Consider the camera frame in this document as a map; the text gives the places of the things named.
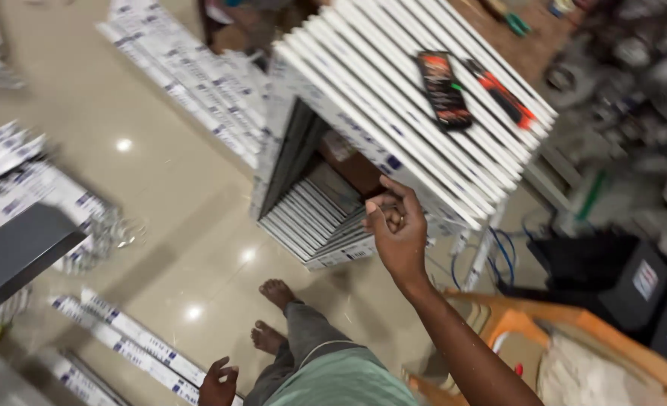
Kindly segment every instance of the tiled floor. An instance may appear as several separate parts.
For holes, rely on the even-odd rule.
[[[426,332],[378,258],[310,273],[248,218],[251,171],[222,144],[206,140],[95,31],[106,3],[0,1],[13,66],[28,83],[22,91],[0,90],[0,125],[19,118],[24,126],[38,126],[59,143],[58,162],[147,223],[139,241],[88,276],[49,271],[35,280],[39,302],[3,343],[12,362],[46,345],[68,347],[133,405],[182,404],[44,303],[49,294],[79,295],[87,285],[202,366],[230,355],[241,367],[239,392],[245,394],[272,361],[249,341],[254,321],[285,331],[280,311],[257,291],[269,277],[287,281],[396,374],[427,354]],[[197,30],[192,2],[163,3]],[[116,150],[120,139],[132,141],[128,152]],[[537,206],[520,189],[503,228],[518,229],[522,214]],[[447,266],[447,250],[442,242],[431,254]],[[471,251],[457,263],[460,280]],[[518,253],[519,282],[540,284],[543,275],[522,242]],[[428,265],[437,282],[451,285],[446,272]],[[490,289],[488,278],[482,278],[484,290]]]

